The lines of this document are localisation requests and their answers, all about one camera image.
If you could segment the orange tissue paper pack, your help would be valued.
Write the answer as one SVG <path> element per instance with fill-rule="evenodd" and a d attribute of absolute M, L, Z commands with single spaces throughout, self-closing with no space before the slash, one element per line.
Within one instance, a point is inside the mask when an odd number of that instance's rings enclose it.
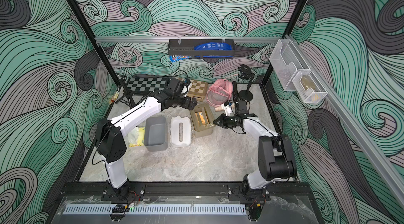
<path fill-rule="evenodd" d="M 195 115 L 200 126 L 209 124 L 208 117 L 204 112 L 197 112 Z"/>

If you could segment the khaki tissue box base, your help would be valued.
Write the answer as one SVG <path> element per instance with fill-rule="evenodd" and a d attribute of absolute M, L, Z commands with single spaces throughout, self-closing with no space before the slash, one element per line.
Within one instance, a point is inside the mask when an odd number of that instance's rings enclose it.
<path fill-rule="evenodd" d="M 194 125 L 194 134 L 196 138 L 209 136 L 213 133 L 214 128 L 216 126 L 214 124 L 206 124 L 206 125 Z"/>

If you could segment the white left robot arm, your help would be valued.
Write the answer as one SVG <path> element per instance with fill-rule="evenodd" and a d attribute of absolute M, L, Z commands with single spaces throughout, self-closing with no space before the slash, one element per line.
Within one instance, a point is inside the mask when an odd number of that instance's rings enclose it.
<path fill-rule="evenodd" d="M 194 110 L 196 98 L 182 94 L 172 96 L 162 92 L 148 95 L 139 105 L 112 119 L 103 118 L 97 123 L 95 146 L 108 175 L 108 183 L 115 191 L 128 194 L 129 180 L 125 172 L 123 156 L 127 145 L 125 137 L 148 118 L 170 107 Z"/>

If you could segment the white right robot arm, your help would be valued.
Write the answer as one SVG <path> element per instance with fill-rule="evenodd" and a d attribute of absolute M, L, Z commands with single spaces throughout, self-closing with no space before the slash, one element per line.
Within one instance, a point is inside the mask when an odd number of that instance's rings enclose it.
<path fill-rule="evenodd" d="M 249 112 L 248 102 L 226 101 L 216 107 L 222 114 L 214 124 L 235 130 L 240 128 L 243 134 L 252 136 L 258 143 L 258 169 L 245 176 L 243 191 L 248 194 L 262 190 L 269 184 L 289 182 L 297 175 L 297 164 L 291 139 L 284 134 L 271 130 L 258 116 Z"/>

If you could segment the wooden chessboard box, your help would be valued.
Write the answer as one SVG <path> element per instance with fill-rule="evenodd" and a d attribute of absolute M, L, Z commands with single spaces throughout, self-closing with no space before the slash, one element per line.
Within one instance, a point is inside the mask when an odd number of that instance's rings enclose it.
<path fill-rule="evenodd" d="M 198 102 L 203 102 L 209 87 L 209 84 L 200 80 L 190 80 L 191 86 L 188 90 L 187 97 L 196 98 Z"/>

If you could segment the white tissue box lid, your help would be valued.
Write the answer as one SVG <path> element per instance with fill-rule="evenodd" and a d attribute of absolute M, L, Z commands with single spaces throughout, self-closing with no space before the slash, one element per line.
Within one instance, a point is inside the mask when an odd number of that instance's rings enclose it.
<path fill-rule="evenodd" d="M 173 117 L 171 119 L 171 144 L 174 147 L 189 147 L 191 145 L 191 120 L 188 117 Z"/>

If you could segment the grey tissue box base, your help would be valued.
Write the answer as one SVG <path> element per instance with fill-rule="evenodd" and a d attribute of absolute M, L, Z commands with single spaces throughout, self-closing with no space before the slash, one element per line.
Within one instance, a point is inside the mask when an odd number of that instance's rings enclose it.
<path fill-rule="evenodd" d="M 144 146 L 149 152 L 164 151 L 168 148 L 166 118 L 151 117 L 146 120 Z"/>

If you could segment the yellow tissue paper pack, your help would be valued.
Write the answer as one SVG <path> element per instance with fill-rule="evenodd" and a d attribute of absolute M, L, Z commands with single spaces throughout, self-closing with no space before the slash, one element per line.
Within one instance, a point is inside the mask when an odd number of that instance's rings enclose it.
<path fill-rule="evenodd" d="M 145 127 L 136 127 L 128 135 L 128 146 L 143 147 L 145 139 Z"/>

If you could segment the wooden pestle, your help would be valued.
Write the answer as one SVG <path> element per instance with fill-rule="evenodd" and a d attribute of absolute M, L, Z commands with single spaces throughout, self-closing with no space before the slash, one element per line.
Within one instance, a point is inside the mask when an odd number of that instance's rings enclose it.
<path fill-rule="evenodd" d="M 229 112 L 232 112 L 234 108 L 235 108 L 234 104 L 227 105 L 227 106 L 225 106 L 225 104 L 222 104 L 221 106 L 216 107 L 215 111 L 216 112 L 225 111 L 225 112 L 229 113 Z"/>

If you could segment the pink mesh food cover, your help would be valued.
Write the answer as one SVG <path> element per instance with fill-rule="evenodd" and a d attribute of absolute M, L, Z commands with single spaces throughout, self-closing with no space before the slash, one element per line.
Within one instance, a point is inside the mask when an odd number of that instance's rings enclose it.
<path fill-rule="evenodd" d="M 232 82 L 226 79 L 218 79 L 208 88 L 206 102 L 213 107 L 219 107 L 223 103 L 230 101 L 232 94 Z"/>

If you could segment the black green chessboard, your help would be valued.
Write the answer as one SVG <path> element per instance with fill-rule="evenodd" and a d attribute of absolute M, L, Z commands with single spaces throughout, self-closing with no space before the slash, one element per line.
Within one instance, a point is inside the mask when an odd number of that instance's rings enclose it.
<path fill-rule="evenodd" d="M 127 88 L 134 95 L 147 95 L 156 90 L 163 90 L 167 82 L 168 78 L 163 77 L 132 77 Z"/>

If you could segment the black tripod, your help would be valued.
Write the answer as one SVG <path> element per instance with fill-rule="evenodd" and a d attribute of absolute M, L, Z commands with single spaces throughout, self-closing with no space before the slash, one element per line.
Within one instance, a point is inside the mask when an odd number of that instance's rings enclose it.
<path fill-rule="evenodd" d="M 123 103 L 127 105 L 130 109 L 137 106 L 147 93 L 145 90 L 136 90 L 137 85 L 144 82 L 144 77 L 128 77 L 127 75 L 118 75 L 121 87 L 123 88 L 123 95 L 118 98 L 115 103 Z M 143 96 L 137 103 L 133 100 L 134 96 Z"/>

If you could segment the blue plastic package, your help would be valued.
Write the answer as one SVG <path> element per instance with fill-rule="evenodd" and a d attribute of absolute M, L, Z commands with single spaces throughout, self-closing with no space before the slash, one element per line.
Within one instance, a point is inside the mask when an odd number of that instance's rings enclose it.
<path fill-rule="evenodd" d="M 232 46 L 227 43 L 216 43 L 216 42 L 210 42 L 210 43 L 205 43 L 201 45 L 197 45 L 194 47 L 194 50 L 209 50 L 209 51 L 231 51 L 233 50 Z"/>

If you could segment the clear wall bin small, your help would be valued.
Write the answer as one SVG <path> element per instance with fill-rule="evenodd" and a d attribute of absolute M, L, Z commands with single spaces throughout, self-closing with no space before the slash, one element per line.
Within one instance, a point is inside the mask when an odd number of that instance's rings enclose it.
<path fill-rule="evenodd" d="M 292 83 L 303 103 L 317 105 L 327 96 L 325 88 L 310 70 L 296 72 Z"/>

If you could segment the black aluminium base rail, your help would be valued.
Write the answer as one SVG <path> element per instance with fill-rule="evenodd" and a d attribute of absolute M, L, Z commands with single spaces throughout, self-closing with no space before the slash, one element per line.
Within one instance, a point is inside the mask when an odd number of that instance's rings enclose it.
<path fill-rule="evenodd" d="M 269 201 L 271 196 L 307 196 L 314 199 L 307 183 L 275 183 L 263 189 L 248 189 L 243 182 L 127 182 L 114 189 L 107 182 L 66 183 L 60 194 L 100 196 L 103 200 L 145 201 L 164 196 L 217 196 L 229 201 L 252 203 Z"/>

